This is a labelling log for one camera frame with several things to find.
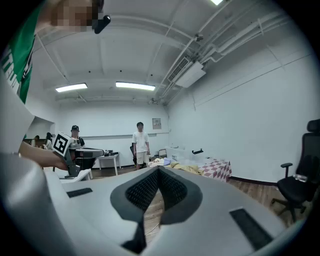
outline chair backrest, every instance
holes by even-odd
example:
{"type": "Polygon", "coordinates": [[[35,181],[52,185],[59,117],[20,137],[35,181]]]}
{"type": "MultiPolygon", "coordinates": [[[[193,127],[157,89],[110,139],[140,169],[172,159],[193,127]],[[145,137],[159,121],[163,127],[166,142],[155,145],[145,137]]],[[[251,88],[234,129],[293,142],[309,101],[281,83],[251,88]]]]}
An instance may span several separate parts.
{"type": "Polygon", "coordinates": [[[320,175],[320,119],[310,121],[307,130],[309,133],[302,136],[301,158],[296,173],[312,180],[320,175]]]}

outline green shirt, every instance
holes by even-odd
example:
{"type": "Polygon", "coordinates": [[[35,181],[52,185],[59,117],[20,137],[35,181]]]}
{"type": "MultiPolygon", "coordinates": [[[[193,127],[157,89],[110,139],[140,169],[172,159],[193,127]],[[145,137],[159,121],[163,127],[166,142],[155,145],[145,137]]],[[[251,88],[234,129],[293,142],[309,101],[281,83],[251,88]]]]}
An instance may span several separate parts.
{"type": "Polygon", "coordinates": [[[1,57],[1,67],[8,84],[26,103],[31,71],[35,29],[42,4],[28,17],[8,43],[1,57]]]}

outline shorts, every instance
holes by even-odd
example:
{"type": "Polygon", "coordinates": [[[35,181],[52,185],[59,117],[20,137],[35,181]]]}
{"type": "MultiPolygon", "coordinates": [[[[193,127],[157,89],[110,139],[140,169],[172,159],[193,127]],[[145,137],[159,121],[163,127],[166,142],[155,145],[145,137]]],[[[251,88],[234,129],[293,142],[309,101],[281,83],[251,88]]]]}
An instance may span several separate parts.
{"type": "Polygon", "coordinates": [[[149,156],[147,152],[136,153],[136,163],[142,165],[143,163],[149,163],[149,156]]]}

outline white wall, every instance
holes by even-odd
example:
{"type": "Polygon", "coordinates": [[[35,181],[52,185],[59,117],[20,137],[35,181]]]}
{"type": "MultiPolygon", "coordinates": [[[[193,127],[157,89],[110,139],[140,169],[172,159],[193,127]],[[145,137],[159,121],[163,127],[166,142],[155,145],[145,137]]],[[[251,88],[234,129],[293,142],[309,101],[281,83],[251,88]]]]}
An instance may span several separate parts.
{"type": "Polygon", "coordinates": [[[35,117],[26,133],[26,138],[33,139],[36,135],[39,135],[40,139],[45,139],[52,124],[52,122],[35,117]]]}
{"type": "MultiPolygon", "coordinates": [[[[59,110],[58,130],[70,134],[73,125],[79,126],[79,135],[83,137],[86,147],[120,152],[121,165],[128,166],[134,164],[130,146],[138,122],[143,122],[144,131],[149,134],[152,155],[169,145],[168,114],[162,106],[146,103],[66,104],[59,110]],[[152,118],[161,118],[161,130],[153,130],[152,118]]],[[[113,162],[104,161],[102,167],[109,166],[113,166],[113,162]]]]}
{"type": "Polygon", "coordinates": [[[46,133],[50,132],[51,134],[57,134],[56,123],[59,116],[59,106],[52,97],[49,96],[49,94],[50,92],[44,91],[43,89],[43,84],[39,78],[38,70],[33,69],[25,106],[34,116],[51,122],[51,126],[46,133]]]}
{"type": "Polygon", "coordinates": [[[293,163],[293,174],[307,122],[320,118],[320,76],[308,43],[291,26],[265,38],[283,68],[261,37],[210,64],[170,103],[169,143],[230,160],[233,176],[277,182],[285,175],[281,164],[293,163]]]}

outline poster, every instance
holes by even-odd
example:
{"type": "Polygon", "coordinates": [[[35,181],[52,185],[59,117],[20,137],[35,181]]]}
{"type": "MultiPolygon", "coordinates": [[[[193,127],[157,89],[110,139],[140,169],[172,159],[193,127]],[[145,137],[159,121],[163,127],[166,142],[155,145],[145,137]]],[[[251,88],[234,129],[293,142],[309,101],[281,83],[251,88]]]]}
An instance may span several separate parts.
{"type": "Polygon", "coordinates": [[[152,118],[152,127],[154,130],[161,130],[161,118],[152,118]]]}

